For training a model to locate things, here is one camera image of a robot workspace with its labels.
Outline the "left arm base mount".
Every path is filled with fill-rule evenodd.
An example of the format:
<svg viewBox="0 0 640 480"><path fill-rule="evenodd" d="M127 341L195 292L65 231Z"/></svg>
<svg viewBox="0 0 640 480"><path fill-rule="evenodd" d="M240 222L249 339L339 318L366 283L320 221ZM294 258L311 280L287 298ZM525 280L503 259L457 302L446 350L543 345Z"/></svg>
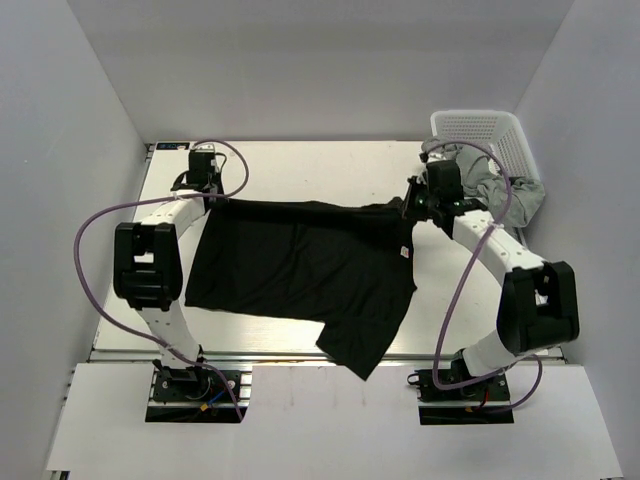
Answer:
<svg viewBox="0 0 640 480"><path fill-rule="evenodd" d="M153 361L146 423L239 424L249 393L241 370L172 369Z"/></svg>

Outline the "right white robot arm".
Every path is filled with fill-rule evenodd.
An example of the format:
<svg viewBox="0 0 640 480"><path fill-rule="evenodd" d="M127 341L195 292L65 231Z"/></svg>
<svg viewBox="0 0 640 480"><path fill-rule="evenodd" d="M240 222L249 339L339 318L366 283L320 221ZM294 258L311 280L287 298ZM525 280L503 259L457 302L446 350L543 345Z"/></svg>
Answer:
<svg viewBox="0 0 640 480"><path fill-rule="evenodd" d="M408 180L402 214L430 221L465 247L472 263L481 263L501 287L495 329L461 349L448 379L434 380L440 390L472 399L488 379L544 349L577 339L579 313L575 273L564 262L549 262L531 252L477 199L464 195L453 160L427 164Z"/></svg>

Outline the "blue label sticker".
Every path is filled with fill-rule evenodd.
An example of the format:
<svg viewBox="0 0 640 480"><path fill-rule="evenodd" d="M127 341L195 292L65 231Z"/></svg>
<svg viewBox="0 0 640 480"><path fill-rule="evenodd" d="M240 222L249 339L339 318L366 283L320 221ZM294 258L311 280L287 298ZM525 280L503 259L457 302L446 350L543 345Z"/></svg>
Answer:
<svg viewBox="0 0 640 480"><path fill-rule="evenodd" d="M158 142L155 145L156 151L180 151L189 149L189 142Z"/></svg>

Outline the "aluminium table rail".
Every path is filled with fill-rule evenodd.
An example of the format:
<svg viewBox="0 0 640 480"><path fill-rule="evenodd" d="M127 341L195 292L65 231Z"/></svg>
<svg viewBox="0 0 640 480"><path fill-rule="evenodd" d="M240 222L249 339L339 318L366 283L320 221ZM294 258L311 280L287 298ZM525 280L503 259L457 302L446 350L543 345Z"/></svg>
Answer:
<svg viewBox="0 0 640 480"><path fill-rule="evenodd" d="M537 356L546 363L566 364L567 360L560 348L553 348L547 353L538 353ZM159 357L158 353L142 350L97 350L94 349L90 356L89 362L99 363L124 363L124 362L151 362ZM277 353L258 353L258 354L233 354L233 353L213 353L206 352L204 354L206 360L210 363L236 362L236 363L300 363L300 362L329 362L333 359L322 353L313 354L277 354ZM430 362L433 360L432 355L418 354L386 354L383 362L399 362L401 364L414 364L416 362Z"/></svg>

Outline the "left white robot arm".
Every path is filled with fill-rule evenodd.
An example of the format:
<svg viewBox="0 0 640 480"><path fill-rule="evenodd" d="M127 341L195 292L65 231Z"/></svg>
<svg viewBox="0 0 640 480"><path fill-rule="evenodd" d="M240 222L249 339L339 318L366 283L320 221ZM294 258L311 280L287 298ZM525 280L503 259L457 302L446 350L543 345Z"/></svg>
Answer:
<svg viewBox="0 0 640 480"><path fill-rule="evenodd" d="M159 367L173 370L177 387L199 399L211 387L211 374L195 365L202 349L191 335L179 298L183 289L180 237L204 217L214 198L195 194L223 192L218 154L200 147L189 152L188 169L172 186L175 198L161 203L140 222L116 227L114 291L137 312L160 341Z"/></svg>

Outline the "white plastic basket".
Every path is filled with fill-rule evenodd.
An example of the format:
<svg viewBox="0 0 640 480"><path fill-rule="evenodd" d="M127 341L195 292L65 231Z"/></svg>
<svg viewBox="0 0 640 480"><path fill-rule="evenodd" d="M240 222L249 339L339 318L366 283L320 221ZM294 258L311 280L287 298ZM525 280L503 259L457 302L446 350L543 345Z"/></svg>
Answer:
<svg viewBox="0 0 640 480"><path fill-rule="evenodd" d="M511 177L539 180L540 175L517 117L496 110L441 110L430 118L434 136L488 147Z"/></svg>

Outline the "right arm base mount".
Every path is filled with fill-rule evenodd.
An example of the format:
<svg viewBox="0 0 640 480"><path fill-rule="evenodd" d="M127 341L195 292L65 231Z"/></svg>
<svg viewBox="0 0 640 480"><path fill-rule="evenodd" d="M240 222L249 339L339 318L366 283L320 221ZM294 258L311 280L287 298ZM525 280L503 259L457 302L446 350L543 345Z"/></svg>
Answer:
<svg viewBox="0 0 640 480"><path fill-rule="evenodd" d="M415 370L407 384L417 390L422 426L513 424L511 395L504 374L456 390L438 389L430 369Z"/></svg>

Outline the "black t shirt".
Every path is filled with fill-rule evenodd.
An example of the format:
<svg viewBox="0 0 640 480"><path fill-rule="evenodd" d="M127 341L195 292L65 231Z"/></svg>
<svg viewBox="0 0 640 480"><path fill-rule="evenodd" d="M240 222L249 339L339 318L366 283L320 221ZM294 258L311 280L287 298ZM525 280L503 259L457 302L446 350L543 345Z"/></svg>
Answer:
<svg viewBox="0 0 640 480"><path fill-rule="evenodd" d="M317 347L367 379L417 289L402 201L361 207L229 200L208 215L188 307L323 323Z"/></svg>

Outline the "grey t shirt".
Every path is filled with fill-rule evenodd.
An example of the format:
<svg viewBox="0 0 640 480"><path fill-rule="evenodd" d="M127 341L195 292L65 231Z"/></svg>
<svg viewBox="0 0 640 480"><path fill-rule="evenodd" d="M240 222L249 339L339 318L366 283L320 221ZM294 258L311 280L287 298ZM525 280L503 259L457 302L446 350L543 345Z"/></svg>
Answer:
<svg viewBox="0 0 640 480"><path fill-rule="evenodd" d="M431 137L421 145L421 151L430 156L440 155L445 160L455 160L461 174L466 197L480 200L495 219L504 210L508 193L502 169L494 173L490 169L490 157L475 146L454 143L444 138ZM510 176L512 199L502 223L510 229L529 225L541 207L545 190L539 180Z"/></svg>

